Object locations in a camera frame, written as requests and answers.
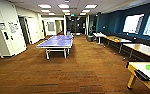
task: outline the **table leg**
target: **table leg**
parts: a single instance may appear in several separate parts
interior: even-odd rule
[[[108,45],[109,45],[109,40],[108,40]]]
[[[132,53],[133,53],[133,49],[132,49],[132,51],[130,52],[130,56],[129,56],[129,58],[131,58],[131,57],[132,57]]]
[[[66,48],[64,48],[64,56],[65,56],[65,58],[66,58]]]
[[[46,58],[49,59],[48,49],[46,49]]]
[[[130,77],[129,83],[127,85],[127,87],[128,87],[129,90],[132,89],[135,81],[136,81],[136,76],[134,74],[132,74],[131,77]]]
[[[101,43],[101,37],[98,37],[98,43],[99,45],[103,45],[103,43]]]
[[[119,53],[121,52],[121,50],[122,50],[122,43],[121,43],[121,46],[120,46],[120,49],[119,49]]]
[[[68,48],[67,50],[68,50],[68,51],[67,51],[67,53],[69,54],[69,52],[70,52],[70,49]]]

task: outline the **door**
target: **door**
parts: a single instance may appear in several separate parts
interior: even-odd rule
[[[26,21],[28,24],[28,31],[30,33],[31,44],[34,44],[39,41],[36,21],[34,18],[26,18]]]

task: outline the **poster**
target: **poster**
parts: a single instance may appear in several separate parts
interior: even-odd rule
[[[18,29],[17,24],[14,24],[13,22],[9,22],[9,27],[10,27],[11,33],[15,33],[16,30]]]

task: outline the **office room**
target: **office room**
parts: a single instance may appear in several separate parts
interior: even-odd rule
[[[0,93],[150,94],[150,0],[0,0]]]

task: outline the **ping pong table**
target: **ping pong table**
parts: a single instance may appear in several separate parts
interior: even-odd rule
[[[44,42],[38,44],[36,48],[45,48],[47,59],[49,59],[49,53],[51,51],[63,51],[64,57],[66,58],[67,54],[69,54],[70,48],[72,47],[72,39],[73,35],[52,36]]]

